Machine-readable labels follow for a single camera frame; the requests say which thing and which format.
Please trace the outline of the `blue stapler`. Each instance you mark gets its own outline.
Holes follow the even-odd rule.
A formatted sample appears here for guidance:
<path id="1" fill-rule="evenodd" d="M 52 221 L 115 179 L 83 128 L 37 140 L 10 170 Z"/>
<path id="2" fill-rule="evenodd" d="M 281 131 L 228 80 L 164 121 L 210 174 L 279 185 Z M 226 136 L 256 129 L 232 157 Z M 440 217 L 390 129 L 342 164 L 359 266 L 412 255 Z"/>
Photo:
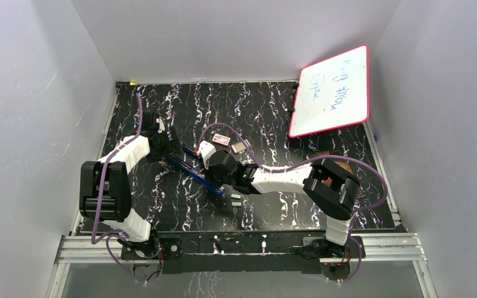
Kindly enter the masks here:
<path id="1" fill-rule="evenodd" d="M 173 165 L 179 167 L 183 171 L 187 172 L 191 178 L 196 182 L 204 186 L 208 191 L 211 191 L 215 195 L 224 195 L 225 189 L 223 187 L 215 188 L 210 182 L 206 181 L 204 175 L 200 173 L 195 167 L 187 164 L 185 161 L 180 160 L 177 156 L 167 156 L 166 159 Z"/>
<path id="2" fill-rule="evenodd" d="M 189 144 L 185 144 L 184 142 L 181 142 L 180 144 L 182 151 L 187 154 L 188 156 L 191 156 L 193 158 L 199 158 L 199 156 L 196 153 L 196 149 L 192 147 Z"/>

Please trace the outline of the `staple box tray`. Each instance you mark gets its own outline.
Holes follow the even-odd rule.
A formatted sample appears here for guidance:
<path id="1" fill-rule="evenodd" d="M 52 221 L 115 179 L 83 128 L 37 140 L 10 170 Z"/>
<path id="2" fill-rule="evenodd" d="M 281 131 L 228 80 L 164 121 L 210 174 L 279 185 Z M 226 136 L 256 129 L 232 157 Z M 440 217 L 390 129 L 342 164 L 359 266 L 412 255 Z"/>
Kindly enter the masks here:
<path id="1" fill-rule="evenodd" d="M 240 141 L 230 146 L 233 154 L 235 155 L 240 154 L 244 151 L 247 151 L 249 147 L 250 147 L 250 143 L 248 140 Z"/>

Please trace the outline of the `red white staple box sleeve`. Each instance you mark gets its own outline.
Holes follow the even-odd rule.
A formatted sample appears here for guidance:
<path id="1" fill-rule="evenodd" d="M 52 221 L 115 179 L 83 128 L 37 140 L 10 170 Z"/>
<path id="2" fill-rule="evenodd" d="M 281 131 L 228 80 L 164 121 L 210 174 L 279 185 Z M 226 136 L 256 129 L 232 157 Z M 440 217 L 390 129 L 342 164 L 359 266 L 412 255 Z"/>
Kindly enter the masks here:
<path id="1" fill-rule="evenodd" d="M 226 135 L 222 135 L 222 134 L 219 134 L 219 133 L 215 133 L 211 139 L 211 141 L 213 143 L 216 143 L 218 145 L 222 145 L 224 147 L 228 147 L 230 145 L 230 142 L 231 142 L 231 138 L 226 136 Z"/>

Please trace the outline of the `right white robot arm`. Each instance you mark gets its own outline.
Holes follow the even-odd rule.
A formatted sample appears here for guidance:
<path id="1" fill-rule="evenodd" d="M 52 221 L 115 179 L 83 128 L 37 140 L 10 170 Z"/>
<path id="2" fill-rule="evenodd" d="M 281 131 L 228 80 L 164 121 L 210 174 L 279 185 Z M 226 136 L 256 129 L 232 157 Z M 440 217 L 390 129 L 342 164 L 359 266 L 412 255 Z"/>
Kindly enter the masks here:
<path id="1" fill-rule="evenodd" d="M 293 169 L 261 167 L 243 164 L 226 150 L 207 153 L 202 160 L 206 180 L 216 188 L 226 184 L 246 195 L 270 192 L 308 195 L 327 216 L 326 252 L 340 257 L 348 251 L 350 221 L 360 182 L 336 162 L 321 158 Z"/>

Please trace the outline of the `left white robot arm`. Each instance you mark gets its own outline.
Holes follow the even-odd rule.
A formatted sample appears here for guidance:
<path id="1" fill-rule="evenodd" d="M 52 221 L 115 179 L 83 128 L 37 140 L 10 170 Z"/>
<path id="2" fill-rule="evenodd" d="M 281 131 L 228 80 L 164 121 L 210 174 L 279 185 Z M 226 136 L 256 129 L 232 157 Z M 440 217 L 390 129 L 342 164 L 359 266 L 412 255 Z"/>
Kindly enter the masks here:
<path id="1" fill-rule="evenodd" d="M 151 223 L 132 207 L 129 174 L 142 160 L 153 163 L 176 153 L 179 143 L 174 136 L 159 114 L 145 112 L 135 135 L 125 137 L 99 160 L 84 162 L 80 170 L 81 216 L 109 225 L 126 241 L 137 243 L 137 251 L 145 258 L 156 257 L 161 243 L 151 236 Z"/>

